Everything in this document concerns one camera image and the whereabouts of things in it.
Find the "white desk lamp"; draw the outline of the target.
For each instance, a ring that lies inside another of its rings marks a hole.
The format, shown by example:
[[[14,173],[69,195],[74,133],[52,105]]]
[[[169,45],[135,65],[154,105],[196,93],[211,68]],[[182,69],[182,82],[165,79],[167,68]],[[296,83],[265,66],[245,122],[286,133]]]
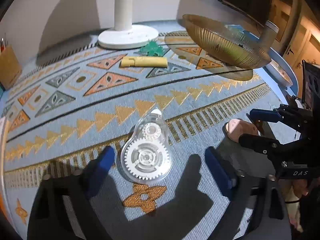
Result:
[[[114,0],[114,27],[100,33],[98,44],[106,49],[135,49],[158,36],[155,28],[132,23],[132,0]]]

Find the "teal crystal plastic figure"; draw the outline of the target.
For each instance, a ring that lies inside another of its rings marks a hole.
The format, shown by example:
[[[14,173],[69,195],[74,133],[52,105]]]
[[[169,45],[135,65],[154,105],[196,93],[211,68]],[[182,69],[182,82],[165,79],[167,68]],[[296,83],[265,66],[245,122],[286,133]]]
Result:
[[[142,55],[146,56],[159,56],[162,57],[164,55],[164,50],[161,46],[157,44],[155,41],[150,41],[147,45],[140,48],[138,51]]]

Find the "patterned blue table runner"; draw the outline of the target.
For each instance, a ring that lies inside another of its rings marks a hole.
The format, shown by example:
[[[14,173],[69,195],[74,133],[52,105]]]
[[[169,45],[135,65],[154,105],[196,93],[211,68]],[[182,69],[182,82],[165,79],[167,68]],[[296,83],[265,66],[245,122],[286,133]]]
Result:
[[[32,59],[2,95],[1,116],[11,124],[5,203],[22,239],[43,176],[69,177],[106,146],[113,164],[90,202],[114,239],[207,239],[229,204],[205,163],[209,146],[253,176],[274,171],[223,129],[253,108],[285,104],[296,87],[277,84],[264,68],[214,59],[174,21],[150,26],[166,68],[122,68],[125,56],[140,51],[102,49],[91,32]]]

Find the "cork pen holder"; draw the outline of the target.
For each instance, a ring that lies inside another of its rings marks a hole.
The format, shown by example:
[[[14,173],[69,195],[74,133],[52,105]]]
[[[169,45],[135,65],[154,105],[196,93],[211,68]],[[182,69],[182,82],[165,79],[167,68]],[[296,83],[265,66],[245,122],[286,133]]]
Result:
[[[7,46],[0,54],[0,82],[8,90],[22,74],[22,67],[11,45]]]

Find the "yellow eraser bar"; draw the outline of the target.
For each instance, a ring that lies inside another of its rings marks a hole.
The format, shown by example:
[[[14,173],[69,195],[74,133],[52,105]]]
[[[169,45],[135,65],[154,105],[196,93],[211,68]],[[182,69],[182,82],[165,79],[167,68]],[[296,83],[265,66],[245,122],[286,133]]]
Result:
[[[153,56],[125,56],[121,60],[120,66],[125,67],[159,67],[166,68],[168,61],[165,57]]]

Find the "clear correction tape dispenser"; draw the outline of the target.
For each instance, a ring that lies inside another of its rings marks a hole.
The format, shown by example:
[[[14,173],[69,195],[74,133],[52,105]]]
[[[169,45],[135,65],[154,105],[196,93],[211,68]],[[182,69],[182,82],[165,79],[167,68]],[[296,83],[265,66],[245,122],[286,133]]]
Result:
[[[124,177],[138,184],[163,180],[172,167],[169,128],[162,111],[153,109],[135,125],[120,154]]]

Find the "pink card box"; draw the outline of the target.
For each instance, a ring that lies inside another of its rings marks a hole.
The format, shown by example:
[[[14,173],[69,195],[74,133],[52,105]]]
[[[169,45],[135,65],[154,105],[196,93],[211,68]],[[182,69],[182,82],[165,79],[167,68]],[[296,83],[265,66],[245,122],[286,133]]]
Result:
[[[243,134],[259,135],[256,126],[241,119],[231,119],[226,125],[225,130],[229,139],[239,142]]]

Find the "amber ribbed glass bowl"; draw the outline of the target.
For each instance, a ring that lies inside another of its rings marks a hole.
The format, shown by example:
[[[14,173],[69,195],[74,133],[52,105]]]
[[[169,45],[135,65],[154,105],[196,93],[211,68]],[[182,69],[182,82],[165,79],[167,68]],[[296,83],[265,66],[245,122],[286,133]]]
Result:
[[[244,69],[260,68],[271,62],[266,50],[239,29],[192,14],[184,14],[183,22],[191,39],[220,61]]]

